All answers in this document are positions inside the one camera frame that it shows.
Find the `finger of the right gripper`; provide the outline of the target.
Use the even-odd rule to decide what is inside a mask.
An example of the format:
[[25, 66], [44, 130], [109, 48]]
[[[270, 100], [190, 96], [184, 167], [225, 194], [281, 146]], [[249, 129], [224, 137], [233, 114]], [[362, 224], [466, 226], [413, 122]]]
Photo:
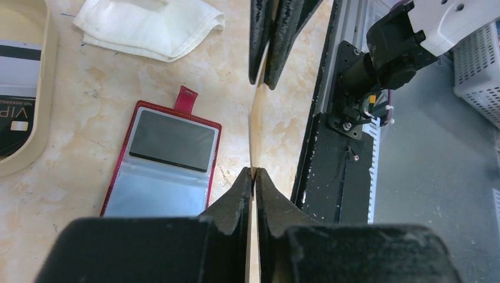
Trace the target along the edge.
[[274, 90], [298, 34], [312, 17], [321, 0], [279, 1], [272, 21], [264, 83]]

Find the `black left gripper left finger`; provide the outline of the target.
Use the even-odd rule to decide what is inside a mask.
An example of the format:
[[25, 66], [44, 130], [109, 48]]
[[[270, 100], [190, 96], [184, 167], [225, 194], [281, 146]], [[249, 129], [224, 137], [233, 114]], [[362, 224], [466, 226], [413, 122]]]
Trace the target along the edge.
[[37, 282], [247, 282], [251, 170], [195, 217], [79, 218]]

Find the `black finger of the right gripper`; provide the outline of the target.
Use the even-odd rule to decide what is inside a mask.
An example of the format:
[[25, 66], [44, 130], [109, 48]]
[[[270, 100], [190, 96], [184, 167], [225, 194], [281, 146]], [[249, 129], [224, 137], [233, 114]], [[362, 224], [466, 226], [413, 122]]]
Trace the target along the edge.
[[249, 82], [257, 81], [259, 67], [269, 40], [269, 30], [273, 15], [273, 1], [252, 0], [249, 17]]

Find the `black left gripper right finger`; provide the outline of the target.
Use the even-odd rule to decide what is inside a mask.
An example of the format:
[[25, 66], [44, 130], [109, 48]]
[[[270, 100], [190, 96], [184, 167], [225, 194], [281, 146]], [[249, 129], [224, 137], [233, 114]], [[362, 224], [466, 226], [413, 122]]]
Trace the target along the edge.
[[421, 225], [322, 224], [268, 172], [254, 176], [262, 282], [461, 282], [444, 242]]

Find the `red leather card holder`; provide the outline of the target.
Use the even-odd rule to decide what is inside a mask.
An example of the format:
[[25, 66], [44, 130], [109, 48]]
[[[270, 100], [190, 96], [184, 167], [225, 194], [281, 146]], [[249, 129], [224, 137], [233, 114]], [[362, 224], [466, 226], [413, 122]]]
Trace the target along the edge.
[[181, 86], [174, 107], [140, 100], [101, 208], [103, 217], [187, 217], [209, 204], [222, 126], [192, 114]]

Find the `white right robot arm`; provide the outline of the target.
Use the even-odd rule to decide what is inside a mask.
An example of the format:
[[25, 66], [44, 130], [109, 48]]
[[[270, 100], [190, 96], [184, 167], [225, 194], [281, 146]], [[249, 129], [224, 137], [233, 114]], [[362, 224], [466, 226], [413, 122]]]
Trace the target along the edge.
[[268, 101], [318, 1], [252, 1], [262, 282], [498, 282], [498, 1], [335, 1], [291, 196]]

